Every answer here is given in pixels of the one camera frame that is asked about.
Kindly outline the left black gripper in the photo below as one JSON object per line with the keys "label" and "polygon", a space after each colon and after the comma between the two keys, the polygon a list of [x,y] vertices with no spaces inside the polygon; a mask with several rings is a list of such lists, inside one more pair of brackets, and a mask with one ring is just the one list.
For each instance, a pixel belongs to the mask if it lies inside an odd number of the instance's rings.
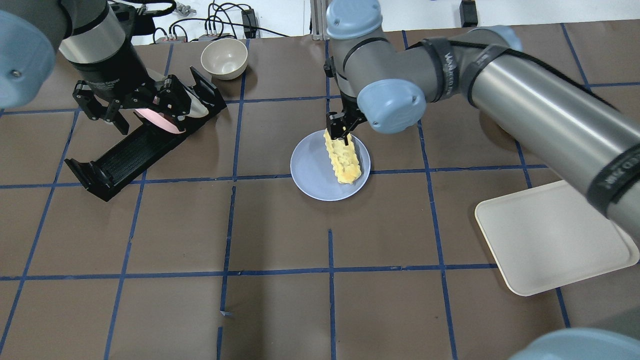
{"label": "left black gripper", "polygon": [[185,130],[181,124],[190,111],[191,100],[185,84],[175,75],[161,75],[142,64],[73,63],[82,76],[73,98],[90,120],[112,123],[126,136],[130,124],[121,110],[151,109]]}

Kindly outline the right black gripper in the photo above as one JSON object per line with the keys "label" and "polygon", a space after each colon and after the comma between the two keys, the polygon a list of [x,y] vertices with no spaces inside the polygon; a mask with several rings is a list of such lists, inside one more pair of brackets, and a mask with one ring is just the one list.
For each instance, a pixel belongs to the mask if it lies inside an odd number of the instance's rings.
{"label": "right black gripper", "polygon": [[343,145],[348,147],[352,132],[358,125],[368,119],[361,111],[355,97],[342,97],[342,111],[329,111],[326,114],[326,130],[330,138],[342,138]]}

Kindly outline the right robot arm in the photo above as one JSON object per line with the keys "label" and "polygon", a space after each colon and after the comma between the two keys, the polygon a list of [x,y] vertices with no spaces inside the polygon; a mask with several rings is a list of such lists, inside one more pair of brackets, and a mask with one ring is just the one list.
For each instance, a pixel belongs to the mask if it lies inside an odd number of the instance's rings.
{"label": "right robot arm", "polygon": [[428,103],[459,94],[639,238],[639,123],[523,53],[512,28],[426,38],[398,52],[377,0],[334,0],[326,20],[332,57],[324,69],[343,104],[327,114],[329,140],[350,145],[350,132],[365,122],[378,133],[402,132]]}

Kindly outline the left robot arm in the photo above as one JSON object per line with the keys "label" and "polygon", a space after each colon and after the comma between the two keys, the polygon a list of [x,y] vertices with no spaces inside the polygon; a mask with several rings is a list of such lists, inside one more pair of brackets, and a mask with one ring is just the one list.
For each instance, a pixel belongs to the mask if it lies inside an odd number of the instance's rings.
{"label": "left robot arm", "polygon": [[61,53],[82,77],[74,95],[82,111],[121,134],[130,129],[122,109],[170,133],[206,114],[178,80],[150,76],[106,0],[3,0],[0,25],[2,109],[34,100]]}

